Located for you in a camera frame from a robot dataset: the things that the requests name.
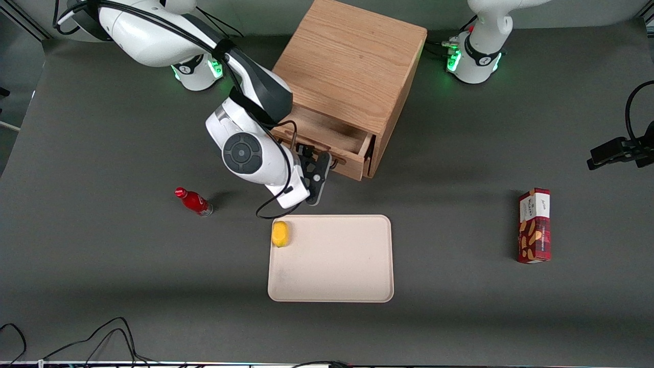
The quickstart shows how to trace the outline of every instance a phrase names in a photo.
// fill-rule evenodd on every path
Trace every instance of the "red bottle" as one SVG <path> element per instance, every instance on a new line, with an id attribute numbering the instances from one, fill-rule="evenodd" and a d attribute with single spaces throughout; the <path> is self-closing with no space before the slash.
<path id="1" fill-rule="evenodd" d="M 191 211 L 202 217 L 207 217 L 213 213 L 213 206 L 206 199 L 200 197 L 198 193 L 189 192 L 179 187 L 175 189 L 175 195 L 182 199 L 182 203 Z"/>

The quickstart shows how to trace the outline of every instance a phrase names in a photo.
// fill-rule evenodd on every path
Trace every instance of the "wood grain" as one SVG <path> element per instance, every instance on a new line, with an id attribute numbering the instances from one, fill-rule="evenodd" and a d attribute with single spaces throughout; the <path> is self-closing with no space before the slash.
<path id="1" fill-rule="evenodd" d="M 381 157 L 386 151 L 386 146 L 388 145 L 388 141 L 390 140 L 390 135 L 393 134 L 393 129 L 395 129 L 395 124 L 398 122 L 398 119 L 400 118 L 400 113 L 402 112 L 402 108 L 404 107 L 404 103 L 406 102 L 407 97 L 409 96 L 409 91 L 411 90 L 411 84 L 413 83 L 413 77 L 415 76 L 415 71 L 418 68 L 418 60 L 420 60 L 421 52 L 422 52 L 422 48 L 420 48 L 420 50 L 418 50 L 414 55 L 415 62 L 413 63 L 413 67 L 411 67 L 411 69 L 407 73 L 404 87 L 402 88 L 402 93 L 400 94 L 400 97 L 398 98 L 395 108 L 391 113 L 391 116 L 388 120 L 388 124 L 386 125 L 386 129 L 375 140 L 375 147 L 372 151 L 372 161 L 370 164 L 370 170 L 366 174 L 366 177 L 368 178 L 374 177 L 375 174 L 377 173 L 377 169 L 381 162 Z"/>
<path id="2" fill-rule="evenodd" d="M 334 0 L 315 0 L 273 71 L 294 102 L 381 134 L 426 30 Z"/>
<path id="3" fill-rule="evenodd" d="M 290 142 L 293 136 L 293 133 L 290 130 L 275 129 L 272 131 L 272 134 L 276 138 L 281 139 L 284 145 L 287 147 L 290 146 Z M 370 158 L 364 158 L 363 156 L 359 156 L 355 153 L 345 151 L 338 147 L 331 147 L 301 135 L 298 135 L 297 142 L 314 146 L 314 158 L 317 158 L 317 155 L 322 152 L 331 153 L 333 160 L 338 162 L 336 168 L 332 171 L 341 175 L 345 175 L 351 179 L 360 181 L 363 178 L 363 173 L 368 172 L 368 168 L 370 166 Z"/>
<path id="4" fill-rule="evenodd" d="M 365 131 L 301 106 L 293 106 L 293 111 L 284 120 L 293 120 L 298 126 L 298 134 L 326 145 L 339 147 L 356 154 L 359 154 L 362 149 L 364 152 L 368 150 L 368 146 L 363 147 L 366 136 L 369 135 Z M 290 125 L 275 128 L 275 130 L 288 131 L 291 129 Z"/>

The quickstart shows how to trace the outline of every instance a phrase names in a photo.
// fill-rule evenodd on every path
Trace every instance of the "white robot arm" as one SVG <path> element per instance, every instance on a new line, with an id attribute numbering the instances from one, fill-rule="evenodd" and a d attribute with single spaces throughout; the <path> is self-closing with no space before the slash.
<path id="1" fill-rule="evenodd" d="M 447 70 L 461 81 L 478 84 L 486 81 L 502 57 L 500 51 L 513 31 L 515 9 L 535 7 L 551 0 L 468 0 L 478 20 L 472 32 L 463 30 L 444 46 L 451 47 Z"/>
<path id="2" fill-rule="evenodd" d="M 177 1 L 181 4 L 173 5 L 175 0 L 168 0 L 165 7 L 158 0 L 99 0 L 94 3 L 97 4 L 101 30 L 143 65 L 173 65 L 181 72 L 184 68 L 193 69 L 188 76 L 194 78 L 194 84 L 208 84 L 208 87 L 215 81 L 210 71 L 211 60 L 214 60 L 212 54 L 215 59 L 226 62 L 229 69 L 241 78 L 240 88 L 237 92 L 233 90 L 206 120 L 209 134 L 222 151 L 223 162 L 235 175 L 265 185 L 282 208 L 297 206 L 304 200 L 311 205 L 317 204 L 331 156 L 322 155 L 320 163 L 308 172 L 309 165 L 304 164 L 309 160 L 308 156 L 299 158 L 278 144 L 268 132 L 272 125 L 278 124 L 291 112 L 293 95 L 288 85 L 233 44 L 226 48 L 219 46 L 223 44 L 223 37 L 204 22 L 189 14 L 168 11 L 171 7 L 184 12 L 192 8 L 190 5 L 195 5 L 193 0 Z M 158 20 L 148 19 L 147 14 L 157 16 Z M 66 20 L 66 16 L 70 17 L 66 14 L 59 24 Z M 187 36 L 167 29 L 163 26 L 164 21 L 174 25 L 178 31 L 181 29 Z M 195 42 L 191 42 L 188 35 L 195 37 Z M 259 119 L 262 114 L 267 121 Z M 307 183 L 305 174 L 311 174 L 312 181 Z"/>

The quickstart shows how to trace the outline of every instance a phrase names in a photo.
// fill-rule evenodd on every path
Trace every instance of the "open drawer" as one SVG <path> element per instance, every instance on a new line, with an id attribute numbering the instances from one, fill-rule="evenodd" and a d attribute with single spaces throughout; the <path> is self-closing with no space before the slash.
<path id="1" fill-rule="evenodd" d="M 293 120 L 298 125 L 298 143 L 314 146 L 317 153 L 326 151 L 332 154 L 332 158 L 338 162 L 333 171 L 359 181 L 367 174 L 371 133 L 297 105 L 283 121 L 286 120 Z M 290 145 L 293 126 L 278 126 L 272 130 L 272 134 Z"/>

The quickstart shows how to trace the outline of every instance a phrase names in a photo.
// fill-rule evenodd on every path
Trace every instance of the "power cable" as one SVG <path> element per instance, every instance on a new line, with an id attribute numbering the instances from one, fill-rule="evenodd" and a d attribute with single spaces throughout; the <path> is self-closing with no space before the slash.
<path id="1" fill-rule="evenodd" d="M 200 11 L 200 13 L 202 13 L 202 15 L 205 16 L 205 18 L 206 18 L 208 21 L 211 22 L 211 24 L 214 25 L 214 27 L 218 28 L 218 29 L 222 32 L 222 34 L 225 35 L 225 37 L 230 38 L 230 35 L 228 35 L 227 32 L 225 32 L 224 29 L 222 29 L 218 24 L 216 24 L 216 22 L 214 22 L 213 19 L 211 19 L 211 18 L 209 17 L 208 13 L 204 12 L 204 11 L 203 11 L 202 9 L 200 9 L 199 7 L 196 7 L 196 8 Z"/>
<path id="2" fill-rule="evenodd" d="M 245 36 L 241 33 L 241 31 L 239 31 L 239 30 L 236 29 L 235 27 L 232 27 L 232 26 L 230 26 L 229 24 L 227 24 L 226 22 L 223 22 L 221 19 L 219 19 L 219 18 L 216 17 L 216 16 L 213 16 L 211 13 L 202 10 L 200 7 L 196 7 L 196 8 L 200 11 L 200 13 L 204 14 L 204 16 L 206 16 L 207 18 L 209 18 L 209 17 L 214 18 L 215 20 L 219 21 L 220 23 L 224 24 L 225 26 L 227 26 L 227 27 L 229 27 L 229 28 L 232 28 L 236 33 L 239 34 L 239 36 L 241 36 L 241 37 L 245 37 Z"/>
<path id="3" fill-rule="evenodd" d="M 330 366 L 330 368 L 349 368 L 349 366 L 346 363 L 343 363 L 342 361 L 336 361 L 336 360 L 308 361 L 307 363 L 301 363 L 301 364 L 298 364 L 298 365 L 294 365 L 293 368 L 300 368 L 300 367 L 305 367 L 307 365 L 315 365 L 315 364 L 328 364 Z"/>
<path id="4" fill-rule="evenodd" d="M 632 129 L 631 104 L 634 102 L 634 98 L 640 92 L 641 89 L 647 86 L 651 86 L 652 84 L 654 84 L 654 81 L 645 82 L 642 83 L 640 86 L 636 87 L 629 95 L 629 98 L 627 98 L 627 106 L 625 107 L 625 124 L 627 126 L 627 133 L 629 134 L 629 139 L 631 139 L 631 141 L 634 142 L 634 145 L 636 146 L 637 150 L 639 150 L 643 155 L 649 158 L 654 158 L 654 152 L 652 150 L 645 149 L 645 147 L 643 147 L 640 141 L 636 138 L 636 135 L 634 134 L 634 130 Z"/>
<path id="5" fill-rule="evenodd" d="M 134 358 L 135 358 L 135 356 L 134 356 L 134 351 L 132 350 L 131 346 L 129 345 L 129 341 L 128 341 L 128 339 L 127 339 L 127 335 L 125 334 L 125 331 L 124 331 L 122 328 L 114 328 L 113 330 L 109 331 L 109 332 L 108 332 L 108 333 L 107 333 L 107 334 L 102 338 L 102 340 L 100 340 L 100 343 L 95 347 L 95 349 L 93 349 L 93 352 L 91 352 L 91 354 L 88 356 L 88 358 L 86 358 L 86 361 L 84 362 L 84 366 L 85 366 L 85 367 L 88 366 L 88 361 L 90 361 L 91 358 L 93 357 L 93 355 L 95 354 L 95 352 L 96 352 L 98 349 L 100 349 L 100 346 L 102 346 L 102 344 L 104 344 L 105 341 L 108 342 L 108 341 L 111 339 L 112 335 L 113 335 L 115 332 L 117 332 L 117 331 L 119 331 L 119 332 L 123 335 L 123 337 L 125 338 L 125 343 L 127 344 L 127 348 L 129 349 L 129 355 L 130 355 L 130 357 L 131 357 L 131 366 L 132 366 L 132 367 L 134 366 L 134 361 L 135 361 L 135 359 L 134 359 Z"/>
<path id="6" fill-rule="evenodd" d="M 68 10 L 66 12 L 64 12 L 64 14 L 62 14 L 62 16 L 60 17 L 60 20 L 63 19 L 64 17 L 68 16 L 70 12 L 74 12 L 76 10 L 79 10 L 82 7 L 85 7 L 86 5 L 87 5 L 87 2 L 83 2 L 83 3 L 73 5 L 72 7 L 68 8 Z M 186 30 L 180 28 L 179 26 L 175 25 L 174 23 L 170 22 L 169 20 L 166 20 L 166 19 L 164 19 L 164 18 L 162 18 L 162 17 L 160 17 L 160 16 L 158 16 L 156 14 L 152 14 L 152 13 L 147 12 L 147 11 L 142 10 L 142 9 L 130 7 L 128 5 L 115 3 L 114 1 L 108 1 L 108 0 L 97 0 L 97 5 L 99 7 L 107 7 L 107 8 L 111 8 L 111 9 L 122 10 L 122 11 L 128 13 L 128 14 L 140 17 L 140 18 L 142 18 L 144 20 L 148 20 L 152 24 L 156 24 L 157 26 L 160 26 L 160 27 L 170 31 L 170 32 L 172 32 L 172 33 L 186 39 L 187 41 L 190 41 L 191 43 L 194 43 L 195 45 L 202 48 L 204 51 L 208 52 L 209 54 L 211 54 L 213 52 L 213 49 L 211 47 L 209 47 L 209 45 L 207 45 L 203 41 L 201 41 L 199 38 L 192 35 L 191 33 L 188 33 Z M 230 79 L 232 80 L 232 83 L 234 84 L 234 88 L 240 94 L 243 94 L 243 90 L 241 88 L 241 85 L 238 83 L 238 80 L 236 79 L 236 76 L 234 75 L 234 72 L 231 70 L 231 68 L 229 67 L 227 61 L 225 60 L 225 57 L 224 56 L 221 57 L 220 61 L 223 63 L 223 65 L 226 66 L 225 70 L 230 75 Z M 275 194 L 271 199 L 264 202 L 264 204 L 262 206 L 260 206 L 259 209 L 257 209 L 257 211 L 255 212 L 255 215 L 260 219 L 276 219 L 276 218 L 288 215 L 291 212 L 293 212 L 295 209 L 297 209 L 300 206 L 300 204 L 294 206 L 290 211 L 284 212 L 284 213 L 282 213 L 280 215 L 276 215 L 276 216 L 261 216 L 261 215 L 259 215 L 259 211 L 262 208 L 266 207 L 273 200 L 280 197 L 288 189 L 288 186 L 290 184 L 290 179 L 291 179 L 291 176 L 292 176 L 292 174 L 291 174 L 292 167 L 290 165 L 290 161 L 289 161 L 288 157 L 286 156 L 286 153 L 285 153 L 282 145 L 279 142 L 277 142 L 277 140 L 273 137 L 273 135 L 269 131 L 269 129 L 272 128 L 272 126 L 266 127 L 262 122 L 260 122 L 258 119 L 253 117 L 252 114 L 249 111 L 246 111 L 246 112 L 250 116 L 250 118 L 252 118 L 259 125 L 259 127 L 261 127 L 264 130 L 264 132 L 277 144 L 277 147 L 279 148 L 280 152 L 282 152 L 282 156 L 284 158 L 284 162 L 286 163 L 286 168 L 288 170 L 288 177 L 286 179 L 286 183 L 284 184 L 283 189 L 279 193 Z"/>
<path id="7" fill-rule="evenodd" d="M 5 323 L 4 325 L 2 325 L 2 327 L 0 327 L 0 332 L 2 332 L 6 327 L 13 327 L 13 329 L 15 329 L 16 332 L 19 334 L 20 340 L 23 342 L 23 351 L 20 352 L 20 354 L 18 354 L 18 356 L 15 357 L 14 360 L 12 360 L 11 363 L 9 363 L 9 365 L 5 367 L 5 368 L 9 368 L 11 367 L 12 364 L 16 363 L 16 360 L 19 360 L 20 358 L 22 358 L 23 355 L 25 355 L 25 353 L 27 352 L 27 341 L 25 340 L 25 335 L 23 335 L 23 331 L 21 331 L 18 328 L 18 326 L 16 326 L 13 323 Z"/>
<path id="8" fill-rule="evenodd" d="M 285 121 L 285 122 L 282 122 L 282 123 L 278 124 L 277 126 L 282 126 L 282 125 L 286 125 L 286 124 L 292 124 L 292 125 L 293 125 L 293 138 L 291 139 L 291 146 L 290 146 L 290 148 L 291 148 L 291 149 L 294 149 L 295 141 L 296 141 L 296 139 L 297 139 L 297 137 L 298 137 L 298 125 L 297 125 L 293 120 L 288 120 L 288 121 Z M 259 208 L 257 208 L 256 211 L 254 212 L 255 216 L 257 216 L 257 217 L 260 218 L 260 219 L 263 219 L 263 220 L 274 220 L 274 219 L 278 219 L 278 218 L 280 218 L 280 217 L 284 217 L 284 216 L 286 216 L 286 215 L 290 215 L 291 213 L 293 213 L 293 211 L 295 211 L 296 209 L 298 209 L 298 207 L 300 206 L 301 202 L 298 203 L 298 204 L 296 204 L 295 206 L 291 207 L 290 210 L 288 210 L 288 211 L 286 211 L 286 212 L 284 212 L 284 213 L 280 213 L 279 215 L 275 215 L 275 216 L 263 216 L 263 215 L 260 215 L 260 214 L 259 214 L 259 213 L 261 212 L 262 209 L 264 209 L 267 205 L 271 204 L 274 200 L 278 199 L 278 198 L 279 198 L 279 197 L 280 197 L 280 196 L 281 196 L 281 195 L 286 191 L 286 189 L 288 188 L 288 185 L 290 184 L 291 169 L 292 169 L 292 168 L 291 168 L 291 165 L 290 165 L 290 163 L 289 163 L 289 161 L 288 161 L 288 157 L 286 157 L 286 152 L 284 152 L 284 149 L 281 148 L 281 147 L 282 147 L 281 144 L 280 144 L 280 143 L 275 139 L 275 137 L 274 137 L 274 136 L 273 136 L 273 135 L 268 131 L 268 129 L 265 129 L 264 127 L 262 127 L 262 128 L 266 131 L 266 134 L 270 137 L 270 139 L 272 139 L 272 140 L 277 144 L 277 146 L 281 149 L 282 155 L 284 156 L 284 161 L 286 161 L 286 168 L 287 168 L 287 170 L 288 170 L 288 177 L 287 177 L 287 179 L 286 179 L 286 184 L 284 185 L 284 189 L 282 189 L 281 191 L 279 191 L 279 193 L 277 193 L 276 195 L 272 196 L 270 199 L 266 200 L 266 201 L 265 201 L 261 206 L 259 206 Z"/>
<path id="9" fill-rule="evenodd" d="M 81 4 L 76 4 L 75 6 L 79 5 L 79 8 L 85 7 L 87 4 L 86 2 L 83 2 Z M 57 24 L 57 16 L 59 15 L 59 0 L 54 0 L 54 15 L 52 17 L 52 27 L 57 30 L 60 34 L 64 36 L 72 35 L 73 33 L 77 32 L 80 30 L 79 26 L 75 26 L 75 28 L 71 29 L 70 31 L 62 31 L 61 26 Z"/>
<path id="10" fill-rule="evenodd" d="M 95 329 L 95 331 L 93 331 L 93 333 L 91 333 L 91 335 L 90 335 L 88 338 L 86 338 L 86 339 L 84 339 L 84 340 L 79 340 L 79 341 L 71 342 L 70 344 L 66 344 L 66 345 L 62 346 L 61 348 L 58 348 L 57 350 L 55 350 L 55 351 L 53 351 L 53 352 L 47 354 L 45 357 L 43 357 L 43 358 L 41 358 L 41 359 L 43 359 L 43 360 L 47 360 L 49 357 L 53 356 L 54 354 L 57 354 L 58 352 L 61 352 L 62 350 L 66 350 L 66 349 L 70 348 L 71 346 L 74 346 L 74 345 L 77 345 L 77 344 L 82 344 L 82 343 L 84 343 L 84 342 L 88 342 L 88 341 L 90 341 L 91 339 L 93 339 L 93 338 L 95 337 L 95 335 L 96 335 L 98 332 L 100 332 L 100 330 L 102 330 L 104 327 L 106 327 L 108 324 L 112 323 L 113 321 L 117 321 L 117 320 L 120 320 L 121 322 L 123 322 L 124 325 L 125 325 L 125 327 L 126 327 L 126 329 L 127 329 L 126 338 L 127 338 L 127 335 L 128 335 L 128 336 L 129 336 L 128 346 L 129 346 L 130 354 L 133 354 L 133 356 L 134 356 L 135 358 L 138 358 L 139 360 L 143 361 L 143 363 L 145 363 L 146 365 L 147 365 L 147 362 L 148 362 L 148 361 L 154 361 L 153 359 L 150 359 L 150 358 L 148 358 L 148 357 L 142 356 L 142 355 L 140 355 L 140 354 L 138 354 L 138 353 L 136 352 L 136 347 L 135 347 L 135 345 L 134 345 L 134 336 L 133 336 L 132 333 L 131 333 L 131 329 L 129 328 L 129 324 L 128 324 L 127 320 L 125 319 L 125 317 L 115 317 L 115 318 L 112 318 L 111 320 L 105 322 L 103 325 L 101 325 L 100 327 L 98 327 L 97 329 Z M 113 332 L 116 332 L 117 330 L 121 330 L 123 333 L 125 333 L 125 331 L 124 331 L 123 329 L 113 329 L 112 331 L 113 331 Z"/>
<path id="11" fill-rule="evenodd" d="M 463 26 L 463 27 L 461 27 L 458 31 L 459 31 L 459 32 L 463 32 L 463 31 L 465 31 L 466 28 L 468 28 L 468 26 L 469 26 L 470 24 L 472 24 L 472 22 L 474 22 L 474 21 L 477 20 L 477 18 L 478 18 L 478 16 L 475 14 L 475 16 L 473 16 L 472 18 L 470 18 L 470 20 L 468 20 L 468 23 L 466 23 L 466 25 Z"/>

